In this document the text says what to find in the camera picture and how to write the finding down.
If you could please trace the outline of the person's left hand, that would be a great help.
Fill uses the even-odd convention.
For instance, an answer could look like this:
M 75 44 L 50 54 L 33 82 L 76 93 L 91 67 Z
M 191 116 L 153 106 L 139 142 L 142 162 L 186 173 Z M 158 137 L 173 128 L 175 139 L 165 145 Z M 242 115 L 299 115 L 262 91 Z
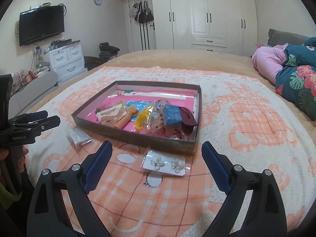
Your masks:
M 28 154 L 28 149 L 25 146 L 22 146 L 22 150 L 21 150 L 21 156 L 20 158 L 17 160 L 17 167 L 18 167 L 18 171 L 19 173 L 23 173 L 25 170 L 25 155 Z M 6 157 L 8 156 L 8 150 L 1 148 L 0 150 L 0 161 L 3 161 L 4 159 L 6 159 Z

